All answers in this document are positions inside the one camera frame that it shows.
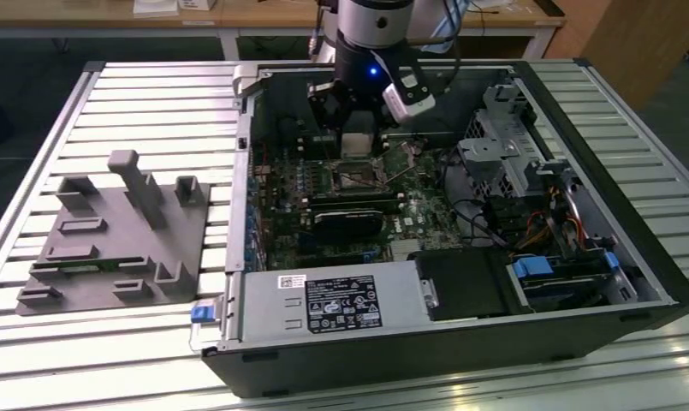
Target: cardboard box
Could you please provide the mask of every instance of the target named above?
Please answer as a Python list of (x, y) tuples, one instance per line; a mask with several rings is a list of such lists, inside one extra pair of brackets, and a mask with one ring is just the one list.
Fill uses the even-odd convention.
[(180, 0), (180, 8), (185, 10), (210, 11), (218, 0)]

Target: blue latch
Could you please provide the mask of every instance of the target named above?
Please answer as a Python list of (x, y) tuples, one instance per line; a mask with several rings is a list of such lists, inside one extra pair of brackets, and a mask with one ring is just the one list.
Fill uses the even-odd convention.
[(607, 251), (607, 263), (611, 267), (611, 271), (619, 270), (621, 268), (621, 263), (619, 262), (619, 258), (613, 252)]
[(193, 308), (193, 323), (212, 323), (216, 321), (216, 306), (197, 306)]
[(524, 257), (512, 264), (517, 278), (528, 276), (549, 276), (555, 273), (551, 262), (544, 256)]

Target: white label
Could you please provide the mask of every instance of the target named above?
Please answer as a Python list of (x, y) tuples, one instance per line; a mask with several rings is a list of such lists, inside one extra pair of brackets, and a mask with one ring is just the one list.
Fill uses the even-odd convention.
[(214, 21), (182, 21), (182, 26), (214, 26)]
[(417, 86), (417, 80), (416, 80), (414, 75), (406, 75), (405, 77), (402, 77), (401, 81), (402, 81), (402, 85), (406, 88)]
[(302, 289), (306, 283), (306, 276), (278, 276), (280, 289)]

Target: aluminum extrusion table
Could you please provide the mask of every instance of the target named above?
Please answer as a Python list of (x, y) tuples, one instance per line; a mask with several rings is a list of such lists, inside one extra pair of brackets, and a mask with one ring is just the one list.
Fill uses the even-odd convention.
[[(89, 173), (98, 187), (122, 186), (106, 169), (106, 155), (119, 149), (139, 152), (139, 167), (159, 184), (194, 174), (213, 185), (198, 294), (224, 291), (234, 65), (109, 63), (83, 72), (0, 221), (0, 409), (689, 407), (689, 316), (577, 360), (242, 400), (190, 349), (190, 304), (14, 314), (59, 210), (59, 180)], [(532, 65), (689, 277), (689, 173), (593, 68), (568, 60)], [(548, 129), (539, 129), (559, 157)], [(202, 334), (214, 335), (214, 327)]]

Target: warning symbols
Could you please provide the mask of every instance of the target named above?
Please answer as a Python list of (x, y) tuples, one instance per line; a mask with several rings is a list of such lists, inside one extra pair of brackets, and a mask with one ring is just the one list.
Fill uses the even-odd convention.
[(309, 313), (310, 314), (321, 314), (324, 305), (320, 302), (310, 302), (309, 303)]
[(306, 281), (312, 333), (382, 327), (373, 276)]

